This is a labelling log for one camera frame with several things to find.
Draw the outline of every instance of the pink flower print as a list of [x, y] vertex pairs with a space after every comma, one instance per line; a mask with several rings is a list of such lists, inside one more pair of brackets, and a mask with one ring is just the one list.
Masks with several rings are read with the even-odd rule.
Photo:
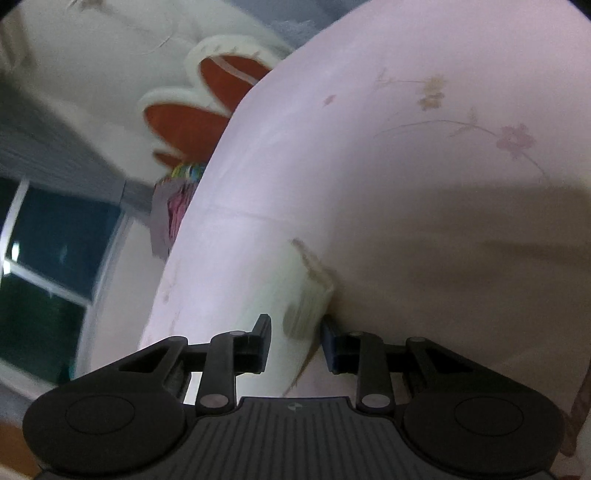
[[507, 150], [511, 153], [511, 158], [517, 160], [522, 155], [525, 155], [524, 150], [535, 145], [535, 138], [528, 135], [527, 127], [520, 124], [515, 127], [501, 128], [501, 137], [497, 141], [496, 146], [502, 150]]

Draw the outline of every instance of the silver rivet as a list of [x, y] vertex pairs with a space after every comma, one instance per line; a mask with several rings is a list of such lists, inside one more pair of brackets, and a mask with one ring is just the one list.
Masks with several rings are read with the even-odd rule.
[[385, 408], [390, 405], [390, 399], [380, 393], [371, 393], [364, 396], [361, 403], [369, 408]]
[[203, 405], [205, 408], [222, 408], [225, 407], [228, 402], [228, 397], [225, 395], [220, 395], [219, 393], [210, 393], [209, 395], [204, 395], [199, 400], [199, 403]]

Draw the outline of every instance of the black clamp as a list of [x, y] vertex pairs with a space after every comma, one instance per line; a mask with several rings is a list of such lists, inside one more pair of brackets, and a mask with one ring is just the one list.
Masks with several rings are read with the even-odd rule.
[[[236, 376], [264, 371], [271, 319], [250, 333], [188, 345], [170, 337], [42, 395], [23, 421], [42, 465], [76, 476], [139, 469], [181, 442], [196, 419], [236, 408]], [[203, 372], [195, 406], [184, 405], [192, 372]]]
[[[356, 408], [387, 415], [415, 451], [465, 475], [514, 477], [550, 468], [564, 436], [545, 396], [426, 338], [385, 345], [367, 333], [322, 323], [329, 370], [358, 376]], [[412, 398], [396, 405], [390, 372], [403, 374]]]

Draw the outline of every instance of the stain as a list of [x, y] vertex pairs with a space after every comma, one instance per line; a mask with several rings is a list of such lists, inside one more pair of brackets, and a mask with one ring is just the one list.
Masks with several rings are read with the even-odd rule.
[[324, 106], [330, 105], [332, 102], [335, 101], [336, 95], [329, 95], [324, 99]]
[[169, 336], [174, 336], [174, 330], [177, 327], [177, 322], [178, 322], [179, 317], [180, 317], [180, 311], [177, 310], [177, 312], [174, 314], [173, 321], [170, 323], [170, 327], [168, 327], [168, 335]]

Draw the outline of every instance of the window frame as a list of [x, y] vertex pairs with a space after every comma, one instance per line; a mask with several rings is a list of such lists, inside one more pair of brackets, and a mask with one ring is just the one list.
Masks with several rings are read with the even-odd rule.
[[[20, 181], [17, 191], [12, 199], [4, 225], [2, 225], [2, 229], [0, 230], [0, 268], [4, 268], [4, 262], [6, 261], [11, 267], [11, 274], [41, 287], [65, 300], [83, 306], [86, 309], [76, 348], [76, 363], [74, 370], [74, 376], [76, 378], [81, 377], [90, 372], [90, 357], [92, 355], [93, 337], [96, 331], [96, 324], [102, 311], [102, 305], [105, 301], [107, 285], [113, 275], [117, 259], [119, 258], [119, 253], [121, 252], [129, 231], [131, 219], [123, 212], [119, 215], [119, 219], [115, 224], [113, 234], [109, 239], [109, 243], [107, 244], [105, 254], [99, 267], [97, 280], [92, 291], [92, 299], [89, 300], [66, 287], [44, 278], [42, 275], [39, 275], [22, 265], [19, 265], [12, 259], [7, 258], [8, 245], [10, 243], [12, 231], [17, 222], [29, 185], [28, 180]], [[0, 270], [0, 286], [2, 284], [3, 276], [3, 272]], [[0, 359], [0, 382], [14, 390], [16, 393], [31, 400], [35, 400], [56, 387], [56, 385], [35, 377], [3, 359]]]

